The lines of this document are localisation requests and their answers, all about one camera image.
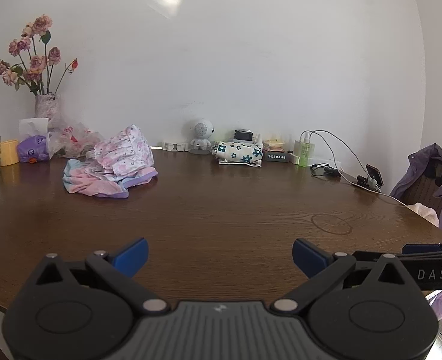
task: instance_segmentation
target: floral pouch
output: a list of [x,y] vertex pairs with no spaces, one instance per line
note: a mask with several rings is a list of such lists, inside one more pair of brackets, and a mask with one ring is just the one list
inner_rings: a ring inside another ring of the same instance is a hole
[[217,142],[212,148],[213,155],[220,164],[246,164],[260,167],[263,158],[262,148],[237,142]]

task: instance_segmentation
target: green bottle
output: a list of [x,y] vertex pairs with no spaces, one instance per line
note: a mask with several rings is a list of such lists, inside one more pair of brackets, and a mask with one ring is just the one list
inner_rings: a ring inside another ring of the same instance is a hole
[[311,144],[308,142],[307,138],[303,139],[301,142],[301,150],[299,155],[299,166],[306,167],[308,166],[309,153],[311,152]]

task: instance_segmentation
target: white cable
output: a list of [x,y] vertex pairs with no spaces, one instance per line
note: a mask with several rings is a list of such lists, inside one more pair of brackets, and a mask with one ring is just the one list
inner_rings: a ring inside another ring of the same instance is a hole
[[[377,192],[377,191],[369,190],[368,188],[365,188],[365,187],[363,187],[363,186],[361,186],[361,185],[358,185],[358,184],[353,183],[352,181],[349,181],[349,180],[344,176],[344,174],[343,174],[343,173],[344,173],[343,169],[342,169],[342,168],[338,168],[338,165],[336,164],[336,158],[335,158],[335,156],[334,156],[333,149],[331,149],[331,147],[330,147],[330,144],[324,139],[324,137],[323,137],[321,134],[318,134],[317,131],[330,133],[329,131],[326,131],[326,130],[314,130],[314,131],[306,130],[306,131],[303,131],[303,132],[302,132],[301,136],[303,136],[303,134],[304,134],[305,132],[310,132],[310,133],[311,133],[311,134],[310,134],[310,137],[311,137],[312,134],[316,134],[316,135],[318,135],[319,137],[321,137],[321,139],[324,141],[324,143],[329,147],[329,149],[330,149],[330,151],[331,151],[331,154],[333,155],[334,166],[336,167],[336,169],[338,169],[339,174],[342,176],[343,179],[345,179],[349,184],[354,185],[355,187],[359,187],[359,188],[362,188],[363,190],[366,190],[366,191],[369,191],[369,192],[373,192],[373,193],[377,193],[378,195],[387,196],[388,198],[392,198],[392,199],[394,199],[396,202],[402,204],[404,207],[410,209],[406,204],[404,204],[403,202],[401,202],[400,200],[396,199],[395,197],[393,197],[393,196],[391,196],[391,195],[386,195],[386,193],[382,193],[381,191]],[[340,138],[338,138],[338,139],[339,139],[341,142],[343,142],[349,150],[351,150],[351,149],[349,148],[349,146],[348,146],[343,140],[341,140]]]
[[356,159],[359,162],[359,165],[361,165],[361,168],[363,168],[364,173],[366,173],[369,176],[369,173],[367,172],[366,168],[364,167],[364,165],[362,164],[362,162],[359,160],[358,156],[356,155],[356,153],[354,151],[351,150],[351,148],[348,146],[347,143],[344,142],[344,140],[342,140],[340,137],[337,137],[336,135],[334,135],[332,132],[328,131],[328,130],[314,130],[311,132],[311,134],[309,135],[309,140],[311,141],[311,135],[313,135],[314,133],[317,132],[327,132],[328,134],[331,134],[333,137],[335,137],[336,139],[340,140],[342,143],[344,143],[344,146],[346,146],[349,151],[356,157]]
[[[342,173],[344,172],[343,169],[338,169],[339,173],[342,175]],[[400,200],[396,199],[395,197],[391,196],[391,195],[386,195],[386,193],[382,193],[382,192],[377,192],[377,191],[373,191],[373,190],[369,190],[368,188],[363,187],[362,185],[358,185],[353,183],[352,181],[347,180],[346,178],[344,178],[348,183],[350,183],[351,185],[354,185],[355,187],[359,187],[362,188],[363,190],[369,191],[369,192],[373,192],[373,193],[377,193],[378,195],[383,195],[383,196],[387,196],[388,198],[394,199],[396,202],[402,204],[404,207],[409,208],[406,204],[404,204],[403,202],[401,202]]]
[[[312,131],[311,134],[316,134],[319,137],[321,137],[321,139],[324,141],[324,143],[329,147],[329,149],[331,150],[331,154],[333,155],[333,161],[334,161],[334,166],[336,167],[336,169],[339,170],[338,165],[336,164],[336,157],[334,156],[334,152],[333,149],[331,149],[330,144],[324,139],[324,137],[321,134],[318,134],[315,131]],[[343,179],[345,179],[348,183],[352,184],[352,181],[349,181],[347,178],[345,178],[344,174],[342,174],[341,172],[339,172],[339,174],[342,176]]]

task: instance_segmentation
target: charging cable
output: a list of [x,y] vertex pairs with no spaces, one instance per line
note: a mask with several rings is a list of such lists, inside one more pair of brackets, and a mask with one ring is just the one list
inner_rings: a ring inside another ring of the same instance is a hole
[[[316,135],[318,135],[319,137],[321,137],[321,139],[324,141],[324,143],[325,143],[325,144],[327,145],[327,147],[330,149],[331,154],[333,155],[334,166],[336,167],[336,169],[338,169],[339,174],[341,174],[341,177],[342,177],[343,179],[345,179],[349,184],[354,185],[355,187],[362,188],[363,190],[366,190],[366,191],[369,191],[369,192],[377,193],[378,195],[387,196],[388,198],[394,199],[396,202],[402,204],[404,207],[406,207],[406,208],[409,209],[409,207],[408,207],[406,204],[404,204],[403,202],[401,202],[400,200],[396,199],[395,197],[393,197],[393,196],[391,196],[391,195],[387,195],[386,193],[382,193],[382,192],[381,192],[381,190],[380,190],[380,188],[379,188],[379,186],[378,186],[378,182],[377,182],[376,180],[374,180],[374,179],[373,179],[373,178],[367,173],[367,171],[364,169],[364,167],[363,167],[361,161],[359,160],[358,156],[357,156],[357,155],[351,150],[351,148],[350,148],[350,147],[344,142],[344,140],[342,140],[341,138],[337,137],[337,136],[334,135],[332,132],[329,132],[329,131],[326,131],[326,130],[314,130],[314,131],[306,130],[306,131],[303,131],[303,133],[301,134],[301,137],[302,137],[303,134],[306,133],[306,132],[311,133],[311,134],[309,134],[309,140],[311,140],[311,135],[313,135],[313,134],[316,134]],[[373,188],[377,189],[377,191],[375,191],[375,190],[370,190],[370,189],[365,188],[365,187],[363,187],[363,186],[361,186],[361,185],[355,184],[355,183],[353,183],[352,181],[349,181],[349,180],[345,177],[343,169],[342,169],[342,168],[338,168],[338,165],[336,164],[336,158],[335,158],[335,156],[334,156],[333,149],[331,149],[331,147],[330,147],[330,144],[329,144],[329,143],[324,139],[324,137],[323,137],[321,134],[319,134],[318,132],[327,132],[328,134],[331,134],[333,137],[337,138],[337,139],[340,140],[342,143],[344,143],[344,144],[346,145],[346,147],[351,151],[351,153],[354,154],[354,156],[355,156],[356,159],[358,160],[359,164],[360,164],[361,167],[363,168],[364,172],[368,175],[368,184],[369,184],[370,186],[373,185]]]

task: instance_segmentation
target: white cloth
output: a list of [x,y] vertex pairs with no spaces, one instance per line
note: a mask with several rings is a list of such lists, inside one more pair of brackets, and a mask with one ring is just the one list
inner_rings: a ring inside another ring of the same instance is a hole
[[434,226],[439,227],[438,214],[436,214],[436,211],[432,208],[426,207],[421,203],[411,204],[408,206],[408,208],[416,212],[416,214],[422,216],[427,221],[431,222]]

